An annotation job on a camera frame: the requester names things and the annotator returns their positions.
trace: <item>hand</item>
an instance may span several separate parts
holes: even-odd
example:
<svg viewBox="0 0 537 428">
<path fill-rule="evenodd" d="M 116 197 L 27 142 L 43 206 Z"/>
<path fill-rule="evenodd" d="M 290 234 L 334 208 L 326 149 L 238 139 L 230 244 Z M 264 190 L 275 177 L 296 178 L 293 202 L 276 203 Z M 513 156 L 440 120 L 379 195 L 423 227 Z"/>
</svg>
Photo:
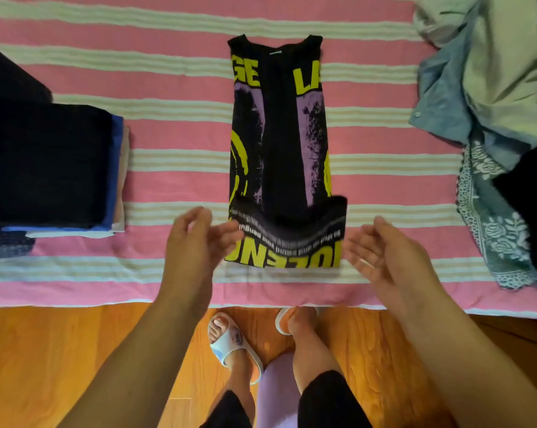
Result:
<svg viewBox="0 0 537 428">
<path fill-rule="evenodd" d="M 434 303 L 450 299 L 425 248 L 382 217 L 344 240 L 344 251 L 403 326 Z"/>
<path fill-rule="evenodd" d="M 211 219 L 210 210 L 195 207 L 174 221 L 158 295 L 193 310 L 198 320 L 211 302 L 213 271 L 244 237 L 236 221 L 211 226 Z"/>
</svg>

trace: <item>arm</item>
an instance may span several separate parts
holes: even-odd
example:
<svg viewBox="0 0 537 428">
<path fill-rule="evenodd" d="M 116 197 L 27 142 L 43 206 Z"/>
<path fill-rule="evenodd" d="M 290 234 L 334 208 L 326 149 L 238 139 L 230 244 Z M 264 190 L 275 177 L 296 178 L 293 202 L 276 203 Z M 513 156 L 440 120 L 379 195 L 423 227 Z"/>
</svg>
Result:
<svg viewBox="0 0 537 428">
<path fill-rule="evenodd" d="M 537 427 L 536 387 L 445 292 L 419 243 L 376 218 L 345 251 L 401 323 L 460 426 Z"/>
<path fill-rule="evenodd" d="M 210 224 L 211 212 L 203 208 L 176 219 L 156 301 L 59 427 L 158 425 L 195 326 L 211 300 L 213 270 L 243 237 L 236 222 Z"/>
</svg>

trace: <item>pile of clothes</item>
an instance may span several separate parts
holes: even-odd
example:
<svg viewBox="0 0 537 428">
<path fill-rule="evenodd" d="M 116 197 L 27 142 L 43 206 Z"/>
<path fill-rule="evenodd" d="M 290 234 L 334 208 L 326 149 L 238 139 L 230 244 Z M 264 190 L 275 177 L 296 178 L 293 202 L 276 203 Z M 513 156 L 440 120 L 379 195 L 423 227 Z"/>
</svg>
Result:
<svg viewBox="0 0 537 428">
<path fill-rule="evenodd" d="M 99 108 L 59 105 L 0 53 L 0 259 L 37 237 L 124 231 L 129 130 Z"/>
<path fill-rule="evenodd" d="M 537 0 L 417 0 L 440 50 L 410 123 L 464 144 L 457 207 L 500 286 L 537 283 Z"/>
</svg>

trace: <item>foot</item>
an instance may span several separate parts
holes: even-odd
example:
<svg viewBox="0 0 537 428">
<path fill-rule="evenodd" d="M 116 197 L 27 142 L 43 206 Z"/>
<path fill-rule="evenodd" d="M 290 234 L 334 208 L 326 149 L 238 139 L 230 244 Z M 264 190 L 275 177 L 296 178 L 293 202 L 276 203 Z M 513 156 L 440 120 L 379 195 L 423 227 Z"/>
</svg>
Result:
<svg viewBox="0 0 537 428">
<path fill-rule="evenodd" d="M 294 309 L 293 315 L 288 319 L 288 330 L 294 335 L 306 328 L 314 329 L 317 322 L 316 308 L 299 306 Z"/>
<path fill-rule="evenodd" d="M 229 323 L 223 317 L 217 317 L 209 324 L 207 335 L 209 337 L 209 344 L 213 344 L 217 339 L 221 337 L 227 328 Z M 231 371 L 234 369 L 250 370 L 252 372 L 251 362 L 247 356 L 247 350 L 239 349 L 231 352 L 226 358 L 225 363 Z"/>
</svg>

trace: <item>bedsheet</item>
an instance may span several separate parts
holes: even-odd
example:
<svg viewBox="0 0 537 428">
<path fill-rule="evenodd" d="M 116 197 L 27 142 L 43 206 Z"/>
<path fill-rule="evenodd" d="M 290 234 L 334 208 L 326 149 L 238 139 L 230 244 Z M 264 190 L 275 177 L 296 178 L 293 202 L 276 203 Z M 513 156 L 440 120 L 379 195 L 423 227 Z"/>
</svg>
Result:
<svg viewBox="0 0 537 428">
<path fill-rule="evenodd" d="M 537 288 L 500 289 L 457 213 L 461 150 L 407 123 L 417 64 L 434 51 L 412 28 L 413 7 L 413 0 L 0 0 L 0 51 L 49 86 L 56 102 L 123 116 L 132 145 L 126 232 L 41 239 L 31 256 L 0 261 L 0 306 L 154 299 L 173 218 L 196 204 L 217 222 L 228 215 L 226 41 L 245 33 L 279 46 L 317 34 L 332 189 L 348 197 L 348 227 L 384 215 L 425 245 L 464 309 L 537 318 Z M 223 263 L 215 272 L 212 306 L 299 304 L 382 308 L 345 261 L 339 270 Z"/>
</svg>

